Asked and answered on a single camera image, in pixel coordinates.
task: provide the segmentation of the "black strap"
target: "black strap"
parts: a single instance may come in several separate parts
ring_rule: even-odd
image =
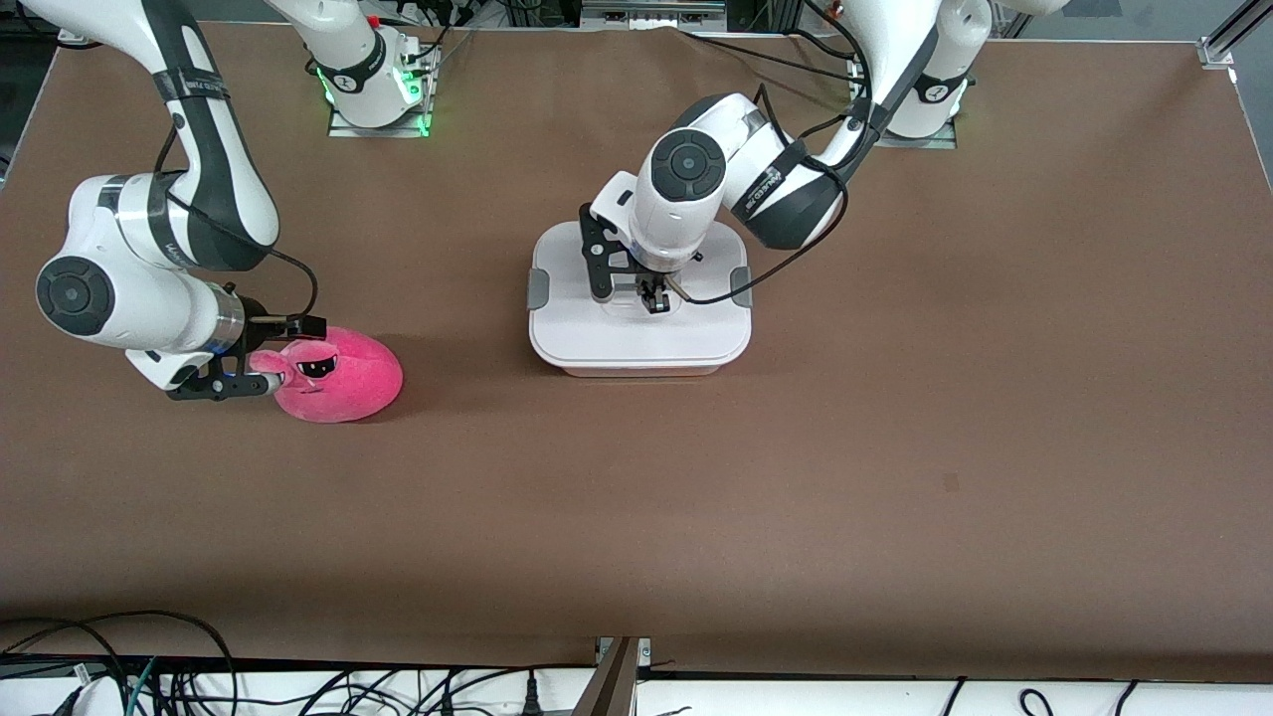
[[[782,153],[768,166],[765,171],[760,172],[760,176],[751,182],[747,191],[742,192],[738,201],[731,208],[735,217],[740,220],[746,222],[751,217],[756,215],[760,206],[769,199],[769,195],[778,190],[779,186],[787,181],[787,176],[792,173],[792,169],[799,166],[805,158],[808,157],[808,149],[805,148],[805,141],[797,139],[796,141],[788,144]]]
[[[328,68],[327,65],[314,61],[318,65],[318,71],[322,76],[327,78],[332,85],[345,94],[354,94],[363,90],[363,84],[367,80],[376,76],[376,73],[381,71],[384,65],[386,46],[384,36],[378,32],[372,33],[376,37],[376,47],[372,48],[372,54],[367,56],[365,60],[358,62],[356,65],[349,68]]]
[[[919,75],[919,79],[915,80],[915,89],[919,90],[919,101],[924,104],[939,104],[945,102],[952,92],[959,89],[959,85],[964,84],[964,78],[966,76],[967,73],[952,76],[951,79]]]
[[[222,75],[199,68],[173,68],[150,76],[154,78],[155,87],[159,88],[159,96],[164,102],[191,97],[228,99],[230,96],[225,90],[225,80],[222,79]]]

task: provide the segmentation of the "black circular cap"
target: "black circular cap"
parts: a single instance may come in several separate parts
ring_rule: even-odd
[[[50,298],[53,307],[62,313],[79,313],[88,308],[88,284],[75,276],[57,276],[53,279]]]
[[[651,157],[654,189],[670,201],[696,201],[710,196],[724,181],[724,152],[704,131],[670,132]]]
[[[708,171],[708,154],[693,144],[672,152],[672,172],[685,181],[694,181]]]
[[[115,310],[109,276],[78,256],[62,256],[39,271],[36,299],[53,325],[73,335],[97,335]]]

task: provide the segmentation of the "stuffed toy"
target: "stuffed toy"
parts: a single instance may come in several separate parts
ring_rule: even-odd
[[[402,366],[382,343],[328,327],[326,340],[295,340],[283,350],[256,350],[248,366],[279,373],[274,399],[311,423],[345,423],[383,410],[402,390]]]

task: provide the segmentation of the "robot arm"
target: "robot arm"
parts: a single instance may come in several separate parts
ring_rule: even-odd
[[[796,250],[813,241],[831,222],[843,201],[847,183],[862,159],[880,139],[906,93],[923,73],[937,45],[936,17],[941,0],[853,0],[845,4],[841,23],[859,42],[871,68],[871,92],[854,99],[826,149],[813,157],[835,171],[807,166],[803,143],[779,136],[774,126],[742,94],[707,97],[686,110],[673,125],[676,131],[703,134],[724,157],[724,180],[713,197],[729,206],[740,222],[769,248]],[[665,135],[661,143],[670,135]],[[658,145],[645,159],[657,158]],[[620,241],[640,261],[662,251],[667,261],[648,266],[675,273],[695,255],[707,232],[701,222],[684,222],[684,197],[668,195],[657,182],[648,186],[621,172],[592,204],[592,213],[619,227]],[[635,196],[652,194],[656,211],[634,213],[635,204],[620,205],[622,192],[615,186],[635,183]],[[662,226],[651,223],[658,219]],[[675,231],[671,227],[680,227]],[[648,246],[658,237],[657,247]]]
[[[373,27],[358,0],[265,0],[300,33],[328,99],[350,124],[381,127],[424,97],[419,74],[428,52],[391,27]]]
[[[265,310],[255,301],[186,273],[252,269],[279,233],[274,201],[247,154],[199,25],[172,0],[25,4],[137,60],[154,78],[190,159],[183,172],[80,183],[66,242],[37,279],[41,310],[70,335],[125,349],[174,397],[234,395],[191,391],[190,381],[205,364],[219,366],[232,348],[246,355],[264,340],[300,335],[300,324],[312,333],[322,327],[321,319],[309,317],[260,321]],[[241,394],[267,392],[269,381],[260,378],[244,378]]]

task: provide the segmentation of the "plush toy eyes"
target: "plush toy eyes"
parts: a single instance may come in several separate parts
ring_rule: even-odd
[[[297,363],[297,368],[300,368],[300,372],[306,377],[321,378],[336,369],[336,357],[332,355],[326,361],[311,361],[308,363]]]

